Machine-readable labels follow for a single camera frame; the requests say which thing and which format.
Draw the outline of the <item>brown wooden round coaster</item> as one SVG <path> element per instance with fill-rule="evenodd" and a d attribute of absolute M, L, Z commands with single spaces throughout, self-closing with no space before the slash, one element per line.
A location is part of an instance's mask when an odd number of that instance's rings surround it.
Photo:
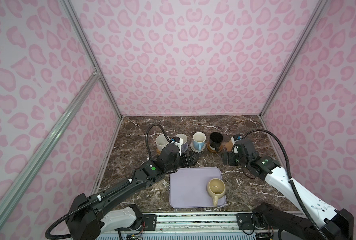
<path fill-rule="evenodd" d="M 206 143 L 206 146 L 207 146 L 208 151 L 210 151 L 211 153 L 216 153 L 216 154 L 217 154 L 217 153 L 220 153 L 220 152 L 223 150 L 223 148 L 224 148 L 224 145 L 221 144 L 220 147 L 219 147 L 219 149 L 216 150 L 215 148 L 213 148 L 213 147 L 210 145 L 210 142 L 207 142 L 207 143 Z"/>

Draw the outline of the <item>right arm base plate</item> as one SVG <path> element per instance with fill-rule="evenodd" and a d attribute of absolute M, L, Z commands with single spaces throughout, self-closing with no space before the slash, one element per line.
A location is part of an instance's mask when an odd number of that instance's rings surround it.
<path fill-rule="evenodd" d="M 256 213 L 236 214 L 237 224 L 240 230 L 244 231 L 258 231 L 258 230 L 276 230 L 270 226 L 263 217 Z"/>

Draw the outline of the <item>beige yellow mug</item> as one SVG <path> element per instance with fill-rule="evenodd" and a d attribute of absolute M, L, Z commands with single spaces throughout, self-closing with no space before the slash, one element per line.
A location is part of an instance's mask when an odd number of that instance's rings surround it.
<path fill-rule="evenodd" d="M 211 179 L 207 183 L 207 193 L 212 199 L 212 204 L 216 207 L 226 194 L 226 185 L 221 179 Z"/>

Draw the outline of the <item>white woven round coaster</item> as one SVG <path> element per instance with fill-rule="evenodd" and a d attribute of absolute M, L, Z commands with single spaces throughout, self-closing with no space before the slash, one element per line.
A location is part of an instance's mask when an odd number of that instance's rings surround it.
<path fill-rule="evenodd" d="M 190 143 L 190 148 L 191 148 L 192 151 L 194 151 L 196 153 L 202 153 L 205 150 L 205 146 L 203 146 L 203 148 L 201 150 L 196 149 L 195 146 L 194 146 L 194 141 L 192 141 Z"/>

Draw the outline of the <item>black mug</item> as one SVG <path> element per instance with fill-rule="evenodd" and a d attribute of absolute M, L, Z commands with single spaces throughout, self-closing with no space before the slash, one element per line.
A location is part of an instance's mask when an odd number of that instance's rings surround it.
<path fill-rule="evenodd" d="M 219 149 L 220 145 L 223 143 L 224 137 L 221 133 L 213 132 L 210 134 L 210 145 L 216 150 Z"/>

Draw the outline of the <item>cork paw shaped coaster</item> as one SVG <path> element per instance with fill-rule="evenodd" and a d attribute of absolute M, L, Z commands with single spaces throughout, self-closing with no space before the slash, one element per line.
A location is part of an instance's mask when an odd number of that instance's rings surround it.
<path fill-rule="evenodd" d="M 234 144 L 233 144 L 232 141 L 229 141 L 229 142 L 225 143 L 225 149 L 226 149 L 226 151 L 227 151 L 227 152 L 232 152 L 233 146 L 234 146 Z"/>

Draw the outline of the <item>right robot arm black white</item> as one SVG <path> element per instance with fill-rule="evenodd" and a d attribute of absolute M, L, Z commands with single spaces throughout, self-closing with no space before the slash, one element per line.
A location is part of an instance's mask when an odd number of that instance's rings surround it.
<path fill-rule="evenodd" d="M 337 210 L 314 195 L 286 172 L 280 163 L 269 156 L 260 156 L 254 143 L 234 136 L 223 152 L 225 165 L 241 166 L 256 178 L 278 190 L 305 215 L 303 218 L 262 203 L 253 210 L 257 228 L 275 227 L 303 240 L 351 240 L 354 238 L 354 217 Z"/>

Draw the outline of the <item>lavender serving tray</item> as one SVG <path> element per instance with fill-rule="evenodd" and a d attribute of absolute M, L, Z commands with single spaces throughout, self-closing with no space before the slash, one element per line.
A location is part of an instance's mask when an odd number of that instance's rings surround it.
<path fill-rule="evenodd" d="M 212 179 L 222 180 L 219 168 L 185 168 L 170 175 L 170 205 L 175 209 L 213 206 L 207 186 Z"/>

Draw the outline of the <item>white mug blue handle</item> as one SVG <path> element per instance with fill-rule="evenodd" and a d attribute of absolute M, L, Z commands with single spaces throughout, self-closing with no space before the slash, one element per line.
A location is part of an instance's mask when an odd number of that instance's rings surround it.
<path fill-rule="evenodd" d="M 195 148 L 201 150 L 206 144 L 206 135 L 202 132 L 196 132 L 193 135 L 193 141 Z"/>

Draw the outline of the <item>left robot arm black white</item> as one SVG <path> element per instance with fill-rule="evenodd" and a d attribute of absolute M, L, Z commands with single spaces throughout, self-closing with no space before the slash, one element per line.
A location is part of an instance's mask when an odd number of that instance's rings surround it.
<path fill-rule="evenodd" d="M 45 232 L 48 240 L 95 240 L 104 228 L 104 217 L 135 193 L 151 187 L 178 169 L 193 167 L 199 155 L 191 150 L 184 153 L 175 144 L 167 144 L 161 154 L 152 157 L 132 175 L 114 187 L 87 197 L 80 194 L 67 214 L 56 220 Z"/>

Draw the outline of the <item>aluminium mounting rail front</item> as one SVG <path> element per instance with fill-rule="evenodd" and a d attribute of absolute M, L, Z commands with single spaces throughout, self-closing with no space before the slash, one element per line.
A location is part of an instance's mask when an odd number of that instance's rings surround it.
<path fill-rule="evenodd" d="M 281 236 L 281 231 L 240 230 L 236 214 L 252 212 L 177 212 L 177 213 L 141 213 L 136 206 L 126 207 L 122 210 L 110 211 L 103 219 L 105 226 L 101 230 L 101 237 L 113 235 L 115 240 L 123 239 L 123 233 L 115 231 L 118 228 L 129 227 L 136 219 L 146 214 L 157 215 L 156 229 L 154 231 L 135 232 L 135 240 L 269 240 L 273 236 Z M 301 212 L 287 212 L 304 217 Z"/>

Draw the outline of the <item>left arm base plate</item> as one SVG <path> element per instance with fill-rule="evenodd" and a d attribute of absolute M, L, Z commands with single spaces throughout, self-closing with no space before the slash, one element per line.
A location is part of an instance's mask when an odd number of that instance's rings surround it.
<path fill-rule="evenodd" d="M 154 231 L 156 229 L 157 215 L 146 214 L 141 217 L 136 217 L 135 221 L 127 228 L 118 228 L 115 231 L 121 232 L 140 232 Z"/>

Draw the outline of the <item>aluminium frame diagonal bar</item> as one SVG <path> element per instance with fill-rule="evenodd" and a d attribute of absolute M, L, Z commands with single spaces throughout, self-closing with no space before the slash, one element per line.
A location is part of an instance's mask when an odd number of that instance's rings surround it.
<path fill-rule="evenodd" d="M 67 127 L 75 117 L 81 105 L 88 97 L 90 91 L 98 82 L 99 78 L 99 72 L 94 72 L 90 76 L 89 80 L 66 108 L 65 112 L 55 123 L 53 129 L 41 143 L 37 151 L 29 160 L 28 164 L 25 166 L 23 171 L 16 178 L 11 187 L 8 189 L 7 193 L 0 201 L 0 230 L 7 222 L 16 205 L 20 202 L 21 198 L 27 191 L 28 187 L 38 174 L 47 158 L 50 156 L 62 134 L 66 131 Z"/>

